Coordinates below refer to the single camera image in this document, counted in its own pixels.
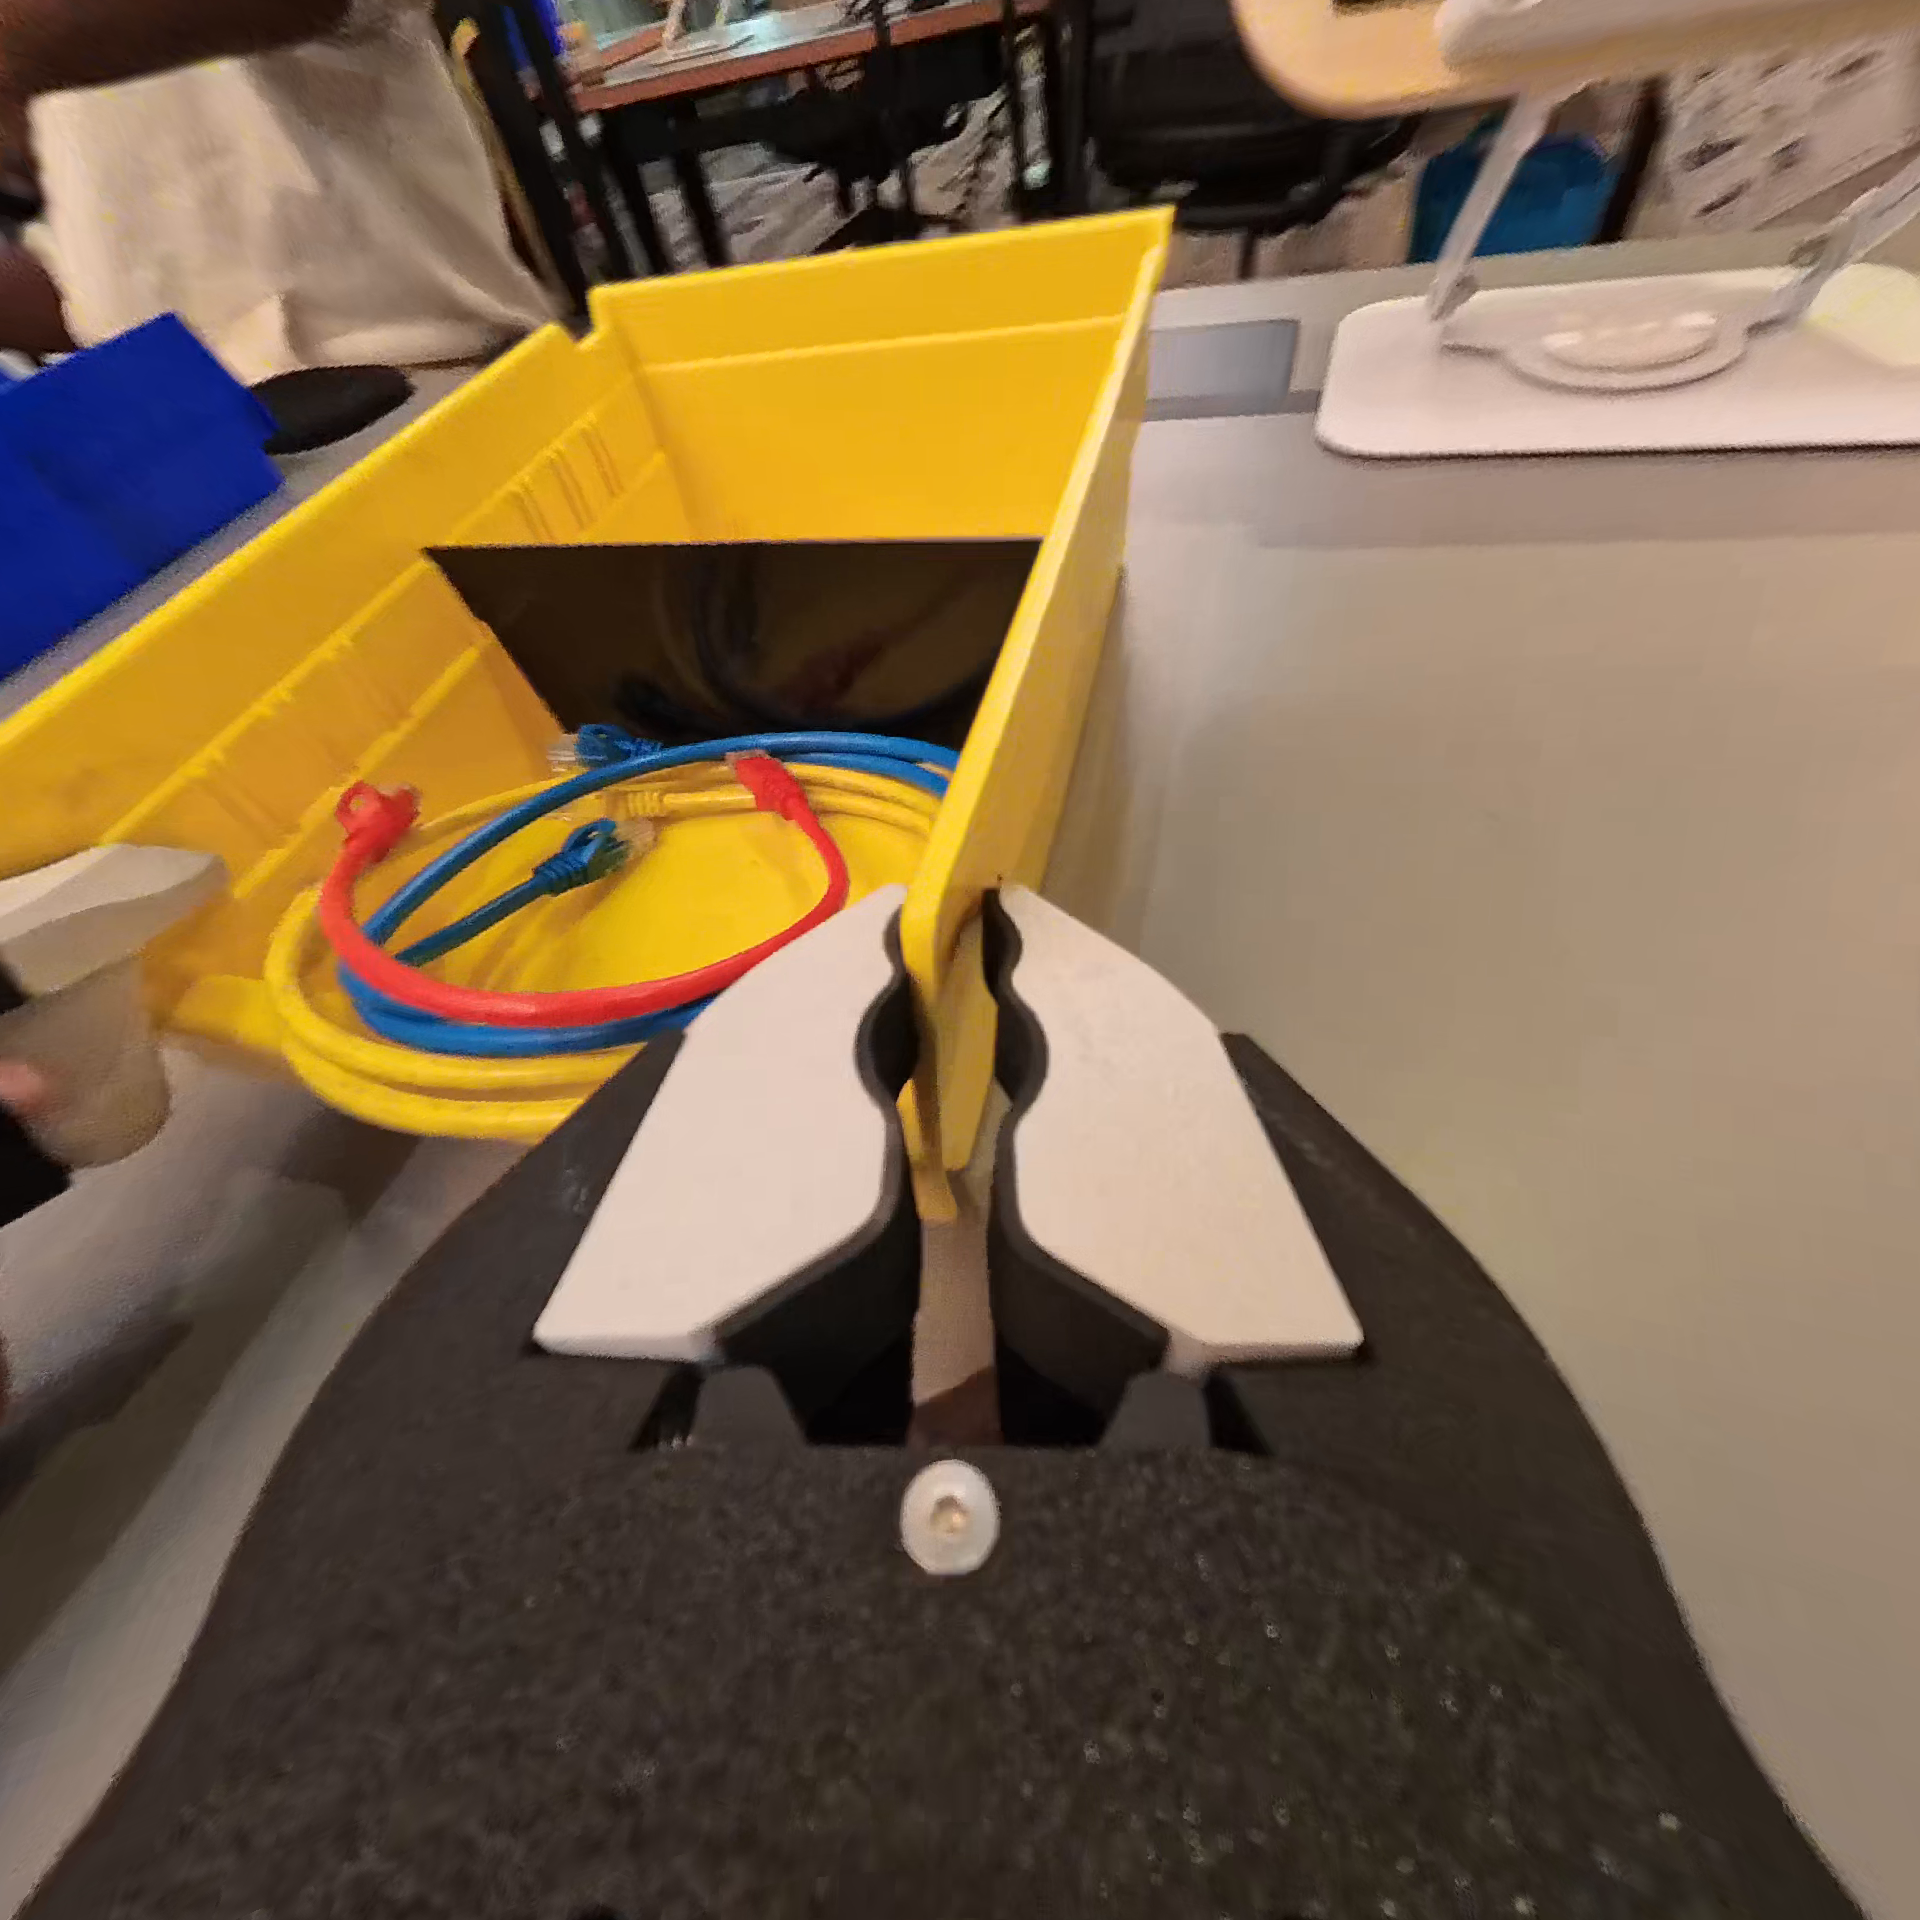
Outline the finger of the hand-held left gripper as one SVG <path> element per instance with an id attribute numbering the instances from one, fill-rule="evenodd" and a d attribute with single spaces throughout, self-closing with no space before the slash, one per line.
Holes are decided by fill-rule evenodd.
<path id="1" fill-rule="evenodd" d="M 171 1113 L 147 953 L 225 887 L 213 852 L 100 846 L 1 885 L 5 1060 L 43 1076 L 24 1137 L 59 1168 L 149 1144 Z"/>

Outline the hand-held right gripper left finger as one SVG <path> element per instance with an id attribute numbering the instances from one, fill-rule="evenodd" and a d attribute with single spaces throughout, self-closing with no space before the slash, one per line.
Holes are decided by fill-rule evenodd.
<path id="1" fill-rule="evenodd" d="M 541 1352 L 720 1359 L 776 1302 L 913 1217 L 897 1099 L 921 1051 L 885 883 L 721 989 L 532 1328 Z"/>

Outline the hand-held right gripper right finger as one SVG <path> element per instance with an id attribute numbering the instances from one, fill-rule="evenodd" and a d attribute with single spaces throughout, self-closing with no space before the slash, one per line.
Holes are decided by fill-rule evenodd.
<path id="1" fill-rule="evenodd" d="M 1033 1374 L 1348 1359 L 1360 1319 L 1215 1024 L 1055 903 L 982 907 L 999 1344 Z"/>

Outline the blue plastic bin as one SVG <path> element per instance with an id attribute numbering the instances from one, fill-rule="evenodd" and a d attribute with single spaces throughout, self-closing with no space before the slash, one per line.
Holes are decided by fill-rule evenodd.
<path id="1" fill-rule="evenodd" d="M 1 671 L 280 488 L 267 406 L 177 315 L 1 392 Z"/>

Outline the yellow plastic bin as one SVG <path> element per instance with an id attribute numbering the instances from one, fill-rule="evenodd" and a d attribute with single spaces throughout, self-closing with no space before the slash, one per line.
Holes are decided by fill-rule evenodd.
<path id="1" fill-rule="evenodd" d="M 627 1054 L 404 1065 L 312 945 L 353 782 L 432 840 L 553 775 L 565 732 L 425 551 L 1031 537 L 1039 556 L 927 837 L 831 815 L 853 887 L 901 883 L 918 1199 L 950 1216 L 992 1081 L 981 895 L 1037 885 L 1104 648 L 1168 217 L 629 281 L 351 456 L 5 719 L 5 875 L 100 843 L 198 847 L 228 894 L 150 948 L 158 1027 L 421 1137 L 532 1144 Z"/>

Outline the black divider of yellow bin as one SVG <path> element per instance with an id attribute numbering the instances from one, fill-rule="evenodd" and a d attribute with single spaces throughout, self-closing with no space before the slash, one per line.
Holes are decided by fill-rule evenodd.
<path id="1" fill-rule="evenodd" d="M 565 732 L 669 747 L 845 732 L 956 750 L 1031 537 L 438 544 L 425 556 Z"/>

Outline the small black item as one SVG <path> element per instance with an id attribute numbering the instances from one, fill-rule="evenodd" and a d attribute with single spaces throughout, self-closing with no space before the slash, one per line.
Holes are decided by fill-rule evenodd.
<path id="1" fill-rule="evenodd" d="M 301 367 L 259 379 L 248 388 L 271 431 L 265 452 L 280 461 L 365 431 L 415 396 L 400 367 Z"/>

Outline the blue box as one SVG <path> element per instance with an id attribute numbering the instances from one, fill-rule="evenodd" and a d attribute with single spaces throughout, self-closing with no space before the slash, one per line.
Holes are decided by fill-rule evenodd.
<path id="1" fill-rule="evenodd" d="M 1407 265 L 1437 257 L 1491 147 L 1486 133 L 1473 133 L 1427 160 L 1412 189 Z M 1601 143 L 1585 134 L 1550 134 L 1520 163 L 1473 254 L 1583 249 L 1597 240 L 1613 192 L 1615 163 Z"/>

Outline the black office chair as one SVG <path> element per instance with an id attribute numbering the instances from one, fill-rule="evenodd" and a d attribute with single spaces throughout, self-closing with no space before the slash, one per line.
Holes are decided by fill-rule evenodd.
<path id="1" fill-rule="evenodd" d="M 1401 160 L 1417 115 L 1327 119 L 1254 70 L 1227 1 L 1088 6 L 1086 134 L 1126 206 L 1171 206 L 1189 232 L 1265 237 L 1324 221 Z"/>

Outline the dark table with wooden top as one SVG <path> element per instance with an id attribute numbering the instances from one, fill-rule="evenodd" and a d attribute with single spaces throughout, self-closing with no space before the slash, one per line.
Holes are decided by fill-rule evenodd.
<path id="1" fill-rule="evenodd" d="M 433 4 L 509 224 L 572 311 L 600 281 L 672 275 L 668 184 L 693 265 L 733 237 L 710 164 L 781 224 L 772 251 L 871 249 L 1047 217 L 1081 108 L 1084 4 L 684 4 L 563 49 L 548 4 Z"/>

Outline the printed paper leaflet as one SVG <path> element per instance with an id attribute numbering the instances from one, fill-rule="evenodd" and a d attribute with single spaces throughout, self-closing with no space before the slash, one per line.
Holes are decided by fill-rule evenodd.
<path id="1" fill-rule="evenodd" d="M 1748 55 L 1663 81 L 1661 200 L 1680 224 L 1750 230 L 1912 150 L 1915 37 Z"/>

